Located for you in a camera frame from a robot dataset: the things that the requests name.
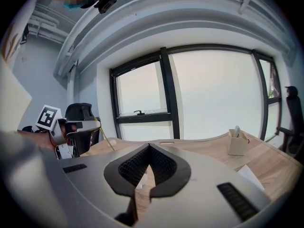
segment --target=wooden tabletop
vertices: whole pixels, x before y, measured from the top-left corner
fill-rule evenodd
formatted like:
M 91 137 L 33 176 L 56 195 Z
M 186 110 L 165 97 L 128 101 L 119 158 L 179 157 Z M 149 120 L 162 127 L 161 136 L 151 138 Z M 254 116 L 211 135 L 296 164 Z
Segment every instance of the wooden tabletop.
M 238 171 L 244 165 L 247 165 L 262 183 L 265 188 L 264 193 L 271 200 L 275 200 L 285 192 L 292 190 L 302 171 L 302 165 L 286 153 L 276 149 L 266 142 L 248 133 L 244 132 L 244 134 L 250 140 L 248 150 L 244 156 L 228 155 L 228 145 L 230 140 L 228 133 L 205 140 L 156 140 L 149 141 L 149 143 L 160 143 L 197 154 L 203 154 L 223 162 L 235 171 Z M 120 150 L 130 146 L 140 147 L 145 143 L 123 141 L 116 138 L 109 138 L 109 140 L 115 140 L 115 150 Z M 113 150 L 110 145 L 108 145 L 108 142 L 102 141 L 92 146 L 90 151 L 82 156 L 107 153 L 111 151 Z M 155 187 L 154 175 L 150 166 L 148 167 L 147 172 L 147 184 L 144 185 L 141 190 L 135 191 L 139 219 L 147 210 L 150 204 L 150 190 Z

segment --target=beige tissue box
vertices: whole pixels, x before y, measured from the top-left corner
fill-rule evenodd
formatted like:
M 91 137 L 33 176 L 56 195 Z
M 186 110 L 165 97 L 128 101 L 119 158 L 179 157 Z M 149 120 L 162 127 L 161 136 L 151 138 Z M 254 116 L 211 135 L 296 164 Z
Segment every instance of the beige tissue box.
M 234 138 L 234 129 L 229 129 L 230 145 L 228 147 L 229 155 L 244 155 L 248 148 L 248 139 L 246 136 L 239 132 L 239 137 Z

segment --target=white shirt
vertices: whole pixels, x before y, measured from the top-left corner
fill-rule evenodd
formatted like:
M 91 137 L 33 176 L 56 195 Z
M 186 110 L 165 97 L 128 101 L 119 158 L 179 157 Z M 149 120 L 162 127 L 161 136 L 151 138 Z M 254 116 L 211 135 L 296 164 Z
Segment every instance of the white shirt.
M 9 68 L 15 63 L 22 35 L 34 11 L 36 0 L 28 0 L 16 14 L 1 41 L 0 131 L 16 131 L 32 97 Z

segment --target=black window frame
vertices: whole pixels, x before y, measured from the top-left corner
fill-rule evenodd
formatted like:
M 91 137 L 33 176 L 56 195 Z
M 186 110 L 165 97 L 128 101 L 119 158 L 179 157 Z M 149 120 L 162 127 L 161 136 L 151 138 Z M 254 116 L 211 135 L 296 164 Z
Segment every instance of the black window frame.
M 116 68 L 110 69 L 110 93 L 111 93 L 111 103 L 113 111 L 114 125 L 116 129 L 116 134 L 119 139 L 122 138 L 121 130 L 119 124 L 123 123 L 151 123 L 151 122 L 167 122 L 172 121 L 173 126 L 173 136 L 174 139 L 180 139 L 180 124 L 179 124 L 179 115 L 178 115 L 178 106 L 176 99 L 175 86 L 173 81 L 173 75 L 171 70 L 171 65 L 169 61 L 169 55 L 174 53 L 186 52 L 186 51 L 195 51 L 195 50 L 224 50 L 224 51 L 234 51 L 241 52 L 245 54 L 252 55 L 253 59 L 256 62 L 256 66 L 259 72 L 260 84 L 262 87 L 262 96 L 263 96 L 263 120 L 262 126 L 260 129 L 261 140 L 265 139 L 265 134 L 267 130 L 268 122 L 268 106 L 274 103 L 279 103 L 279 116 L 277 126 L 281 126 L 282 119 L 282 94 L 281 94 L 281 85 L 279 80 L 279 75 L 275 65 L 275 61 L 272 57 L 269 57 L 261 52 L 255 50 L 250 50 L 242 47 L 222 45 L 222 44 L 195 44 L 195 45 L 186 45 L 172 48 L 160 48 L 160 50 L 149 53 L 147 55 L 138 57 L 134 60 L 131 60 L 127 63 L 124 63 Z M 268 98 L 266 80 L 264 72 L 259 60 L 264 60 L 270 63 L 271 69 L 273 68 L 276 74 L 276 80 L 279 88 L 279 97 Z M 145 115 L 135 115 L 135 116 L 119 116 L 119 104 L 118 104 L 118 94 L 117 94 L 117 85 L 116 78 L 130 72 L 131 70 L 143 67 L 147 64 L 153 62 L 160 62 L 161 65 L 161 74 L 164 84 L 167 113 L 157 113 L 157 114 L 145 114 Z

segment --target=blue face mask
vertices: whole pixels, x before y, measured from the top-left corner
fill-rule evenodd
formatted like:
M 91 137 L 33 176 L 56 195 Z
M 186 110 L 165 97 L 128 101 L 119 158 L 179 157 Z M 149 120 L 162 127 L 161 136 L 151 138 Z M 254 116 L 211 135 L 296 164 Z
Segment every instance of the blue face mask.
M 83 4 L 66 4 L 64 3 L 63 6 L 65 6 L 68 10 L 75 10 L 80 8 L 81 6 L 87 4 L 88 1 L 84 1 Z

